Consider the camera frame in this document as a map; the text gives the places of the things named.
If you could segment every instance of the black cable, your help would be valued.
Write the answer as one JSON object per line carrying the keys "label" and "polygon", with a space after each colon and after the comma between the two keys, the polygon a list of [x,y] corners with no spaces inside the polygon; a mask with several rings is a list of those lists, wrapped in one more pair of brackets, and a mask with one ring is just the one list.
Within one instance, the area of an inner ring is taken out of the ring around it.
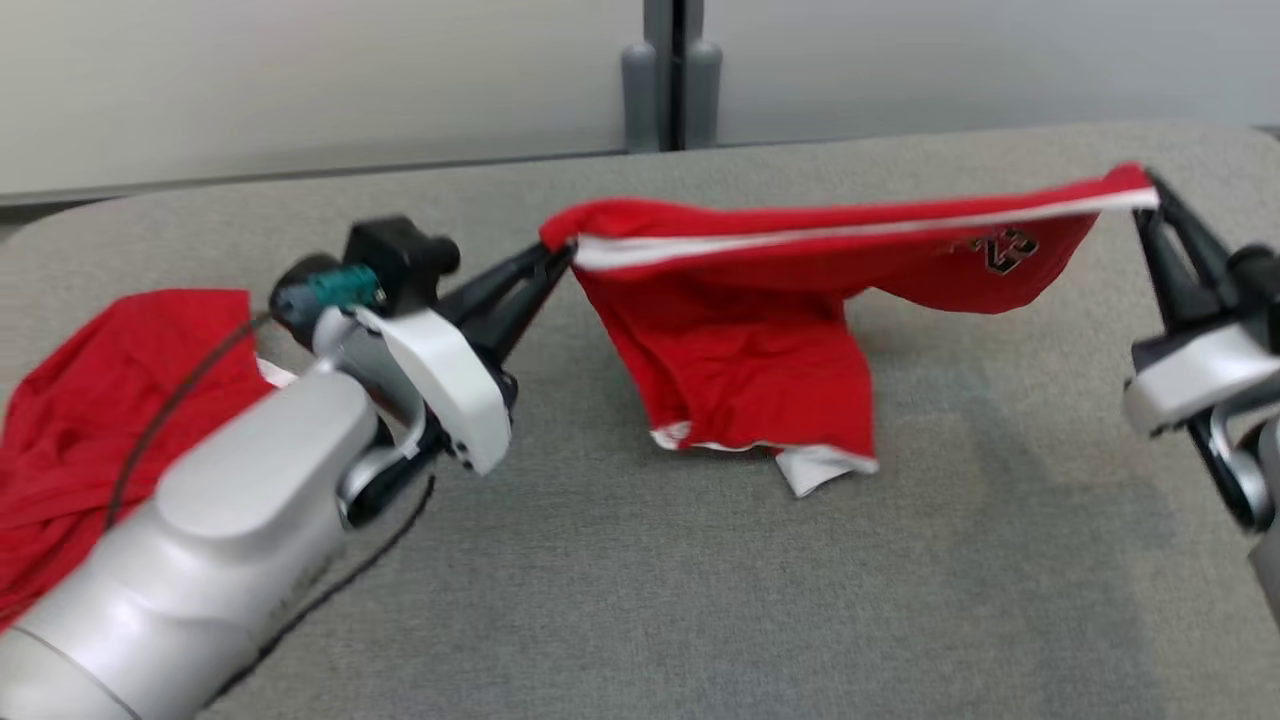
{"label": "black cable", "polygon": [[115,478],[115,487],[111,488],[111,498],[106,503],[106,523],[102,528],[104,533],[111,529],[111,525],[115,524],[115,516],[120,514],[120,505],[124,502],[124,491],[129,487],[129,475],[133,474],[133,468],[140,460],[142,460],[147,447],[151,446],[151,442],[160,432],[160,428],[164,427],[169,415],[178,409],[178,405],[182,405],[182,401],[191,395],[191,391],[200,384],[200,380],[209,374],[209,370],[214,369],[214,365],[218,365],[223,356],[230,352],[230,350],[242,340],[269,323],[271,316],[273,315],[269,310],[259,311],[238,328],[232,331],[225,340],[218,343],[218,347],[212,348],[209,355],[206,355],[205,359],[201,360],[200,364],[196,365],[196,368],[188,373],[180,383],[178,383],[178,387],[164,401],[160,410],[157,410],[155,416],[151,418],[151,421],[147,423],[146,429],[142,430],[142,436],[140,436],[138,441],[133,443],[133,448],[129,450],[129,455],[125,457],[124,465],[120,466],[120,474]]}
{"label": "black cable", "polygon": [[[120,466],[120,474],[115,479],[115,486],[111,488],[111,498],[108,501],[106,505],[106,523],[105,523],[106,527],[102,530],[104,533],[106,530],[110,530],[111,527],[115,524],[115,518],[116,515],[119,515],[120,505],[124,502],[124,492],[129,484],[129,475],[133,474],[134,466],[138,464],[138,461],[142,460],[142,456],[146,454],[147,447],[150,447],[156,434],[164,427],[165,420],[168,420],[169,416],[173,415],[173,411],[177,410],[179,405],[182,405],[182,401],[186,400],[188,395],[191,395],[191,391],[195,389],[197,384],[200,384],[200,380],[206,374],[209,374],[209,370],[211,370],[215,365],[218,365],[218,363],[242,340],[244,340],[246,337],[256,332],[259,328],[269,323],[273,318],[274,315],[271,311],[262,310],[256,313],[242,325],[237,327],[234,331],[230,332],[230,334],[227,336],[225,340],[218,343],[218,346],[214,347],[209,352],[209,355],[206,355],[200,361],[200,364],[196,365],[196,368],[191,373],[188,373],[186,378],[183,378],[180,383],[178,383],[178,387],[174,388],[173,393],[170,393],[169,397],[165,398],[164,405],[160,406],[160,410],[157,410],[155,416],[151,418],[151,421],[147,423],[147,427],[142,430],[142,434],[138,437],[138,441],[133,443],[133,448],[129,450],[129,455],[128,457],[125,457],[124,465]],[[352,568],[346,575],[343,575],[333,584],[326,587],[320,594],[316,596],[315,600],[306,603],[302,607],[302,610],[300,610],[297,614],[293,615],[293,618],[291,618],[284,625],[282,625],[280,629],[276,630],[275,634],[271,635],[270,639],[268,639],[261,648],[259,648],[259,655],[253,660],[253,662],[251,662],[248,666],[246,666],[236,675],[233,675],[221,687],[221,689],[219,689],[218,693],[212,698],[210,698],[209,703],[212,703],[218,698],[223,697],[224,694],[230,692],[232,688],[234,688],[242,680],[253,674],[253,671],[257,670],[259,665],[261,665],[262,661],[266,660],[271,655],[271,652],[275,651],[276,646],[280,644],[280,642],[285,638],[285,635],[296,630],[297,626],[301,625],[302,621],[306,620],[308,615],[319,610],[324,603],[333,600],[335,594],[347,589],[347,587],[351,585],[351,583],[356,582],[357,578],[364,575],[365,571],[376,565],[379,560],[381,560],[388,552],[390,552],[399,543],[399,541],[404,536],[407,536],[410,530],[413,529],[413,525],[417,523],[417,519],[422,515],[422,511],[426,509],[426,503],[431,500],[431,495],[434,492],[435,492],[435,475],[433,474],[428,475],[426,487],[422,488],[422,495],[417,498],[417,503],[413,506],[413,510],[410,512],[408,518],[406,518],[404,521],[401,523],[398,528],[396,528],[396,532],[392,533],[390,537],[388,537],[383,542],[383,544],[380,544],[376,550],[374,550],[374,552],[371,552],[367,557],[361,560],[358,565]]]}
{"label": "black cable", "polygon": [[410,512],[408,518],[406,518],[404,521],[401,523],[398,528],[396,528],[396,532],[392,533],[392,536],[388,537],[383,542],[383,544],[378,546],[378,550],[369,553],[369,557],[361,560],[360,565],[356,565],[346,575],[343,575],[338,580],[334,580],[334,583],[330,584],[328,588],[325,588],[324,592],[317,594],[315,600],[306,603],[302,607],[302,610],[294,614],[288,623],[282,625],[280,629],[276,630],[275,634],[271,635],[271,638],[266,641],[261,648],[259,648],[257,657],[253,659],[253,662],[248,664],[244,669],[232,675],[232,678],[227,680],[227,684],[224,684],[221,689],[219,689],[218,693],[209,700],[206,707],[216,702],[219,698],[221,698],[232,689],[234,689],[237,685],[239,685],[241,682],[252,675],[253,671],[257,670],[257,667],[262,664],[262,661],[265,661],[268,657],[270,657],[273,652],[275,652],[276,646],[280,644],[280,641],[283,641],[285,635],[296,630],[298,625],[301,625],[302,621],[307,619],[308,615],[319,610],[320,606],[323,606],[324,603],[333,600],[335,594],[347,589],[347,587],[351,585],[351,583],[356,582],[357,578],[364,575],[365,571],[376,565],[379,560],[381,560],[388,552],[390,552],[399,543],[399,541],[403,539],[404,536],[407,536],[408,532],[413,529],[413,525],[417,523],[417,519],[422,516],[422,511],[426,509],[426,503],[431,500],[431,493],[434,492],[435,492],[435,474],[433,473],[426,477],[426,487],[422,488],[422,495],[417,498],[417,503],[413,505],[413,510]]}

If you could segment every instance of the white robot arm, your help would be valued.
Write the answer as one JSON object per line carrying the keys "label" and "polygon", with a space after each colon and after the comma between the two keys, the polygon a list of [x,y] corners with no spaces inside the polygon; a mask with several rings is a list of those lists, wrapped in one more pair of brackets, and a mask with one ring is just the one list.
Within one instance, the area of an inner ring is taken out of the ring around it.
{"label": "white robot arm", "polygon": [[[1166,332],[1134,343],[1124,413],[1151,436],[1188,432],[1228,509],[1262,536],[1251,561],[1280,621],[1280,419],[1228,433],[1280,400],[1280,260],[1229,252],[1152,181],[1161,206],[1135,222]],[[401,219],[357,225],[342,263],[300,263],[273,310],[316,364],[177,461],[0,635],[0,717],[188,717],[252,667],[344,534],[438,452],[480,473],[503,457],[516,386],[500,364],[568,261],[534,246],[436,300],[457,249]],[[374,398],[407,428],[398,442]]]}
{"label": "white robot arm", "polygon": [[1272,527],[1280,418],[1235,439],[1228,428],[1280,401],[1280,259],[1261,245],[1229,251],[1167,183],[1147,174],[1160,208],[1134,219],[1165,334],[1133,345],[1137,375],[1125,384],[1124,414],[1152,437],[1187,430],[1228,510],[1261,536],[1249,561],[1280,623],[1280,529]]}
{"label": "white robot arm", "polygon": [[216,697],[440,451],[481,474],[502,460],[516,386],[500,363],[570,252],[534,246],[440,300],[457,247],[403,219],[356,225],[342,263],[300,263],[273,310],[316,363],[175,461],[0,635],[0,717],[178,719]]}

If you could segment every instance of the gray fabric surface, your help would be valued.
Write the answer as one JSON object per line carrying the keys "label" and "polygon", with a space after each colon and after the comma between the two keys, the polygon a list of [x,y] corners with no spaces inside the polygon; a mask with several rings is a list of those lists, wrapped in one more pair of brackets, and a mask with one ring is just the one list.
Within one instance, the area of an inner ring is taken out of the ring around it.
{"label": "gray fabric surface", "polygon": [[[357,218],[452,233],[463,273],[617,193],[714,206],[1030,190],[1142,160],[1234,241],[1280,228],[1280,147],[1088,126],[242,184],[37,222],[0,246],[0,392],[113,299],[257,301]],[[673,455],[568,281],[511,363],[516,441],[443,462],[403,546],[205,717],[1276,717],[1280,633],[1248,542],[1178,438],[1124,424],[1157,328],[1134,232],[1103,219],[1002,316],[851,302],[881,473],[794,500],[759,455]],[[305,356],[280,333],[264,352]],[[357,537],[348,562],[388,530]]]}

